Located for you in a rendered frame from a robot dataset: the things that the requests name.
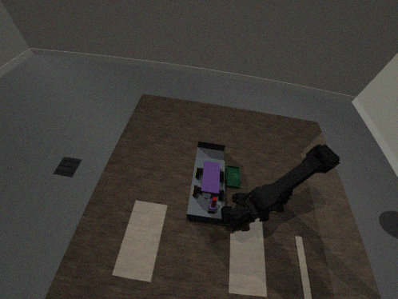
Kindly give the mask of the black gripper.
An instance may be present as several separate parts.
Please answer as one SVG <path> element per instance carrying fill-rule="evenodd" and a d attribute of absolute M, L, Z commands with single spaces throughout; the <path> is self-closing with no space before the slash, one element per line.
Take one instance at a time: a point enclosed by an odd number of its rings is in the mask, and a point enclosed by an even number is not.
<path fill-rule="evenodd" d="M 225 215 L 226 215 L 226 213 L 227 213 L 228 211 L 230 211 L 231 209 L 232 209 L 231 206 L 223 206 L 223 207 L 221 208 L 222 222 L 223 222 L 224 224 L 225 224 L 225 223 L 228 223 L 228 221 L 227 221 Z M 262 217 L 262 218 L 259 220 L 259 222 L 267 221 L 268 219 L 269 219 L 269 214 L 267 214 L 266 216 Z M 251 217 L 251 219 L 250 219 L 249 221 L 247 221 L 247 222 L 255 222 L 255 220 L 253 220 L 253 217 Z"/>

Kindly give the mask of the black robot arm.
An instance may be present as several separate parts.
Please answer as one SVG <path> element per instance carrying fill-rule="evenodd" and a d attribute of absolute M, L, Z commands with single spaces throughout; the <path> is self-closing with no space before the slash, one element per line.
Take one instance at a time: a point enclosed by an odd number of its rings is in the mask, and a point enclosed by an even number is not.
<path fill-rule="evenodd" d="M 306 153 L 302 163 L 274 183 L 258 186 L 249 193 L 234 193 L 233 202 L 237 205 L 226 213 L 228 223 L 236 229 L 249 221 L 251 217 L 253 220 L 261 219 L 271 213 L 274 206 L 287 204 L 295 187 L 315 173 L 329 172 L 340 164 L 339 158 L 326 145 L 314 146 Z M 264 212 L 261 213 L 262 211 Z"/>

